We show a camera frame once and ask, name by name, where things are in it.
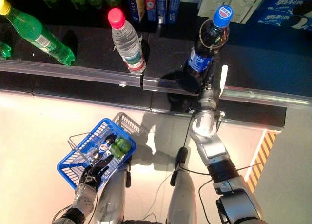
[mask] white box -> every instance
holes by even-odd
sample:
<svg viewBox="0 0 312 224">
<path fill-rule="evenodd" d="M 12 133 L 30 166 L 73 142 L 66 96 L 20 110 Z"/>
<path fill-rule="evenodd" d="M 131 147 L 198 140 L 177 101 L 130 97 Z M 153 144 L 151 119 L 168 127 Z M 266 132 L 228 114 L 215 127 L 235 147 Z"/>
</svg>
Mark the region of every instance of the white box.
<svg viewBox="0 0 312 224">
<path fill-rule="evenodd" d="M 231 22 L 245 24 L 262 0 L 227 0 L 225 4 L 232 7 L 234 11 Z"/>
<path fill-rule="evenodd" d="M 234 11 L 231 22 L 245 24 L 262 0 L 202 0 L 198 15 L 213 17 L 221 5 L 230 5 Z"/>
<path fill-rule="evenodd" d="M 229 0 L 202 0 L 198 15 L 200 17 L 211 18 L 215 14 L 216 9 L 224 5 L 226 1 Z"/>
</svg>

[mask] pepsi bottle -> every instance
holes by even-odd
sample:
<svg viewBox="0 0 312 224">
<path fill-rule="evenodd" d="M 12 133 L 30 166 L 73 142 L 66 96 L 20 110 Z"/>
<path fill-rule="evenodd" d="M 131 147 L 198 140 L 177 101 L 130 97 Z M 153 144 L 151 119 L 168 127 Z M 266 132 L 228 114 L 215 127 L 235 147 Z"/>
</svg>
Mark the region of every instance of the pepsi bottle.
<svg viewBox="0 0 312 224">
<path fill-rule="evenodd" d="M 183 68 L 182 88 L 198 93 L 203 84 L 204 74 L 211 66 L 214 56 L 220 52 L 229 38 L 229 24 L 233 17 L 230 6 L 217 9 L 213 18 L 206 20 L 199 29 L 191 54 Z"/>
</svg>

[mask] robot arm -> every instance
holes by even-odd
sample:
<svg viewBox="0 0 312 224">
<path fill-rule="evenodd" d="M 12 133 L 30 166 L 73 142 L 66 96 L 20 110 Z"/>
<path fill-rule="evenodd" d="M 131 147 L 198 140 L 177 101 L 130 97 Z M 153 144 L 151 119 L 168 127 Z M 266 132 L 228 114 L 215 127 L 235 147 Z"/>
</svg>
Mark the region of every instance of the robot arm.
<svg viewBox="0 0 312 224">
<path fill-rule="evenodd" d="M 191 137 L 211 175 L 217 194 L 216 205 L 222 223 L 265 224 L 262 211 L 247 183 L 239 176 L 230 155 L 217 135 L 224 113 L 217 110 L 227 74 L 227 66 L 208 75 L 206 87 L 199 96 L 199 112 L 191 124 Z"/>
<path fill-rule="evenodd" d="M 93 202 L 96 198 L 101 177 L 108 169 L 108 163 L 113 155 L 98 161 L 93 166 L 85 168 L 79 184 L 75 190 L 72 206 L 53 224 L 83 224 L 85 218 L 93 211 Z"/>
</svg>

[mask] product box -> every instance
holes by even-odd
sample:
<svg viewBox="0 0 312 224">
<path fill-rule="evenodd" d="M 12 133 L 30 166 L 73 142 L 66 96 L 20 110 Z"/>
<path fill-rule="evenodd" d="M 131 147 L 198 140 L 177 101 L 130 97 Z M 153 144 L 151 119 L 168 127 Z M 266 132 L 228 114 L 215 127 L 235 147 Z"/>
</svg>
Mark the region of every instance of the product box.
<svg viewBox="0 0 312 224">
<path fill-rule="evenodd" d="M 216 9 L 221 5 L 230 5 L 234 15 L 231 22 L 245 24 L 262 0 L 202 0 L 198 15 L 213 17 Z"/>
<path fill-rule="evenodd" d="M 224 5 L 226 1 L 228 0 L 201 0 L 198 15 L 211 18 L 214 16 L 217 8 Z"/>
<path fill-rule="evenodd" d="M 291 15 L 288 13 L 267 10 L 261 17 L 258 23 L 291 27 L 294 29 L 304 29 L 312 31 L 312 19 Z"/>
<path fill-rule="evenodd" d="M 227 0 L 234 11 L 231 22 L 245 24 L 263 0 Z"/>
<path fill-rule="evenodd" d="M 149 21 L 156 21 L 156 0 L 145 0 L 147 18 Z"/>
<path fill-rule="evenodd" d="M 132 20 L 140 23 L 145 13 L 145 0 L 128 0 Z"/>
<path fill-rule="evenodd" d="M 156 0 L 158 24 L 166 24 L 168 0 Z"/>
<path fill-rule="evenodd" d="M 168 9 L 168 23 L 176 23 L 179 13 L 180 0 L 170 0 Z"/>
<path fill-rule="evenodd" d="M 312 0 L 266 0 L 264 8 L 312 18 Z"/>
</svg>

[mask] blue shopping basket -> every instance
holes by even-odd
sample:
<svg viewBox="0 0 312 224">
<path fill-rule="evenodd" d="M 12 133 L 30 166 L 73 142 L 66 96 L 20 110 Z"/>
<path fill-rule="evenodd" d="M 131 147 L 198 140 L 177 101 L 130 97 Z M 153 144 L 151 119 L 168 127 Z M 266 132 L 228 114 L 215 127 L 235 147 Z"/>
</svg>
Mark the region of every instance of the blue shopping basket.
<svg viewBox="0 0 312 224">
<path fill-rule="evenodd" d="M 115 134 L 117 138 L 123 138 L 128 141 L 131 149 L 126 155 L 124 155 L 123 158 L 118 159 L 114 157 L 109 162 L 109 169 L 102 176 L 100 188 L 116 171 L 116 169 L 136 150 L 137 145 L 134 140 L 131 139 L 129 135 L 127 135 L 113 121 L 108 118 L 104 118 L 66 157 L 58 163 L 58 172 L 70 184 L 70 186 L 72 186 L 73 189 L 76 189 L 79 183 L 79 178 L 84 169 L 90 165 L 90 156 L 93 151 L 98 149 L 104 143 L 105 138 L 110 134 Z"/>
</svg>

